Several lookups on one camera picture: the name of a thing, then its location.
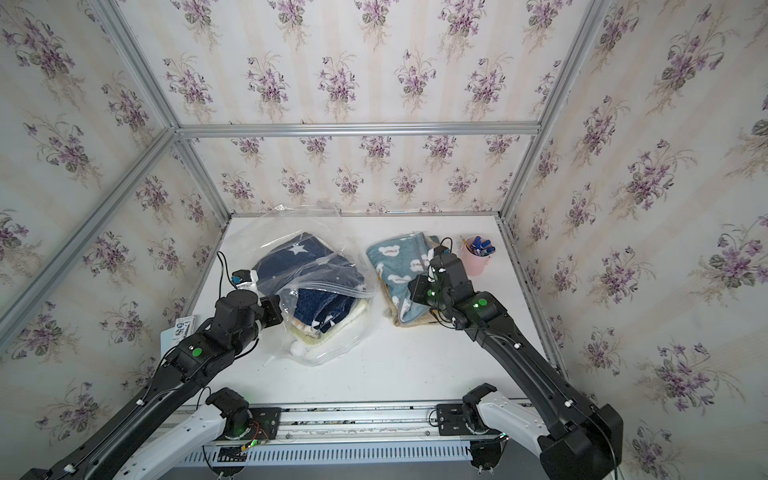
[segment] folded cloth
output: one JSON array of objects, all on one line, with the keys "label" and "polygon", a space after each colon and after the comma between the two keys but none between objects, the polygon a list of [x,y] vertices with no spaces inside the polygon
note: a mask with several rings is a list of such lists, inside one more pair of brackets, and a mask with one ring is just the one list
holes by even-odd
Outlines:
[{"label": "folded cloth", "polygon": [[387,287],[389,298],[397,307],[397,319],[408,324],[429,311],[426,305],[411,303],[408,282],[426,273],[432,250],[424,233],[412,233],[372,245],[366,251],[379,278]]},{"label": "folded cloth", "polygon": [[[333,252],[320,238],[301,233],[273,248],[253,267],[263,295],[275,295],[292,280],[316,282],[361,290],[365,278],[343,255]],[[355,298],[325,290],[298,289],[293,315],[319,333],[326,333],[349,314]]]}]

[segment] light blue towel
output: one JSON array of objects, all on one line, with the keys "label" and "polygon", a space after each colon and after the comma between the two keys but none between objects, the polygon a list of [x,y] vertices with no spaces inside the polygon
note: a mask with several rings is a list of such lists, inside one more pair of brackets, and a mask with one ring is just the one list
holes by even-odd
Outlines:
[{"label": "light blue towel", "polygon": [[366,251],[379,277],[389,288],[389,297],[397,307],[401,323],[412,322],[429,310],[426,305],[411,303],[408,283],[426,273],[430,250],[424,234],[418,232],[384,240]]}]

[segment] plastic bag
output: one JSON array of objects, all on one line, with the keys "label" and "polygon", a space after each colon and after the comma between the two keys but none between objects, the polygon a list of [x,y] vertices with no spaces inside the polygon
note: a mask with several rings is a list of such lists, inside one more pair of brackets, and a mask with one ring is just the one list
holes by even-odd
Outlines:
[{"label": "plastic bag", "polygon": [[228,238],[244,252],[230,265],[252,270],[260,295],[279,295],[283,326],[264,332],[273,358],[319,365],[348,352],[372,329],[376,272],[330,204],[285,207]]}]

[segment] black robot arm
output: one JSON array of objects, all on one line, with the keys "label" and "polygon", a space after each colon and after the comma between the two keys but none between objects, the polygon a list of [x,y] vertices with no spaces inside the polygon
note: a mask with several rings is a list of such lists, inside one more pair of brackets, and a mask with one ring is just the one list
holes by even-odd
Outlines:
[{"label": "black robot arm", "polygon": [[103,480],[120,467],[165,419],[232,365],[259,331],[283,321],[280,299],[234,290],[216,301],[216,313],[166,353],[149,386],[74,452],[22,480]]},{"label": "black robot arm", "polygon": [[[475,292],[455,254],[437,247],[429,273],[413,280],[409,289],[413,302],[432,307],[488,351],[531,400],[549,431],[538,437],[538,444],[552,480],[599,480],[621,463],[624,423],[618,413],[610,405],[598,408],[569,385],[493,295]],[[471,402],[465,402],[465,410],[470,427],[487,429]]]}]

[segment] pen holder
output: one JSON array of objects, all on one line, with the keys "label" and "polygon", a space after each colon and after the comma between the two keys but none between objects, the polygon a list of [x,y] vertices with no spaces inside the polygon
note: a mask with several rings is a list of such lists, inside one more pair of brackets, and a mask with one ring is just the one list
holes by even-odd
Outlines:
[{"label": "pen holder", "polygon": [[[474,239],[477,237],[477,235],[472,235],[469,238]],[[485,242],[485,238],[480,237],[480,241]],[[464,270],[467,273],[468,276],[478,276],[480,275],[483,270],[485,270],[485,266],[488,264],[488,262],[491,260],[491,257],[493,257],[493,253],[486,257],[479,257],[475,254],[473,254],[469,247],[467,247],[467,244],[465,243],[464,239],[462,238],[462,251],[459,254],[459,257],[462,260],[462,263],[464,265]]]}]

